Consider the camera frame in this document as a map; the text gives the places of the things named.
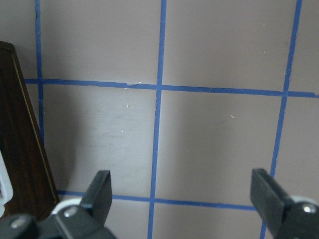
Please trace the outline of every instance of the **blue tape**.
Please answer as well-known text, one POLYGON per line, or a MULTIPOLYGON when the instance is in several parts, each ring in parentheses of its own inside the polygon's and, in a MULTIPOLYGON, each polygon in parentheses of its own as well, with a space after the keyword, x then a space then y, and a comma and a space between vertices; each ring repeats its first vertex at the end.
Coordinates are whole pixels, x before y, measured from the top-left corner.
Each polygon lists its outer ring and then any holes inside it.
POLYGON ((150 202, 149 198, 143 197, 131 197, 131 196, 122 196, 122 195, 112 195, 113 199, 117 200, 126 200, 126 201, 136 201, 136 202, 150 202))
MULTIPOLYGON (((84 196, 83 192, 74 192, 74 191, 57 191, 59 195, 70 195, 70 196, 84 196)), ((136 201, 136 202, 150 202, 151 200, 154 203, 170 204, 170 205, 184 205, 184 206, 198 206, 198 207, 207 207, 207 208, 225 208, 225 209, 237 209, 244 211, 255 211, 253 206, 246 205, 236 205, 236 204, 224 204, 224 203, 206 203, 206 202, 193 202, 193 201, 180 201, 180 200, 170 200, 170 199, 150 199, 144 197, 132 197, 132 196, 123 196, 123 195, 113 195, 113 199, 116 200, 126 200, 126 201, 136 201)))
POLYGON ((306 98, 319 98, 319 95, 316 95, 314 92, 298 92, 298 91, 289 91, 288 96, 291 97, 306 97, 306 98))
MULTIPOLYGON (((270 169, 270 175, 272 177, 274 177, 276 173, 277 157, 279 153, 280 140, 281 140, 283 125, 284 125, 285 109, 287 105, 287 97, 289 94, 289 83, 290 83, 291 69, 293 65, 293 59, 294 59, 294 53, 295 53, 295 47, 296 47, 296 39, 297 39, 297 32, 298 32, 302 2, 303 2, 302 0, 296 1, 294 23, 293 23, 293 29, 291 34, 291 40, 290 40, 290 47, 289 47, 289 54, 288 54, 288 60, 287 60, 284 89, 283 89, 283 92, 285 95, 282 96, 282 99, 281 99, 274 152, 273 152, 273 158, 272 158, 271 169, 270 169)), ((266 225, 262 223, 261 230, 260 230, 261 239, 265 238, 265 233, 266 233, 266 225)))
POLYGON ((260 228, 260 236, 259 239, 265 239, 265 235, 266 235, 266 224, 264 222, 262 222, 261 224, 261 228, 260 228))
POLYGON ((38 83, 38 100, 39 100, 39 131, 44 144, 44 119, 43 119, 43 84, 38 83))
POLYGON ((38 84, 38 79, 25 79, 24 82, 26 84, 38 84))
POLYGON ((210 87, 194 87, 194 86, 169 86, 163 85, 162 90, 166 91, 187 91, 202 93, 227 93, 227 94, 244 94, 244 95, 261 95, 261 96, 282 96, 283 92, 254 90, 254 89, 236 89, 236 88, 210 88, 210 87))
POLYGON ((197 206, 207 208, 225 208, 225 209, 238 209, 245 211, 255 211, 253 206, 236 205, 236 204, 224 204, 224 203, 205 203, 205 202, 192 202, 192 201, 179 201, 168 199, 155 199, 156 203, 171 204, 171 205, 184 205, 184 206, 197 206))
POLYGON ((39 100, 39 131, 44 144, 43 124, 43 82, 42 82, 42 58, 41 58, 41 18, 40 0, 35 0, 35 48, 36 48, 36 71, 38 77, 38 100, 39 100))
POLYGON ((99 86, 113 88, 146 89, 156 90, 157 85, 152 84, 127 84, 121 82, 102 82, 102 81, 80 81, 80 80, 61 80, 61 79, 43 79, 46 85, 71 85, 71 86, 99 86))
POLYGON ((161 87, 162 87, 163 64, 164 64, 165 25, 166 25, 166 0, 162 0, 161 6, 160 6, 159 61, 158 61, 158 78, 157 78, 157 87, 158 88, 156 90, 156 111, 155 111, 155 122, 154 122, 153 159, 152 159, 148 239, 152 239, 152 236, 153 236, 156 173, 157 173, 159 131, 160 131, 161 87))
POLYGON ((286 67, 285 82, 284 82, 285 93, 287 93, 289 89, 291 68, 292 68, 293 60, 294 60, 294 53, 295 53, 295 47, 296 47, 296 39, 297 39, 297 32, 298 32, 302 3, 303 3, 302 0, 297 0, 296 2, 294 24, 293 24, 293 29, 291 33, 291 40, 290 40, 290 47, 289 47, 288 61, 287 61, 287 67, 286 67))
POLYGON ((42 79, 40 0, 35 0, 35 47, 37 77, 42 79))

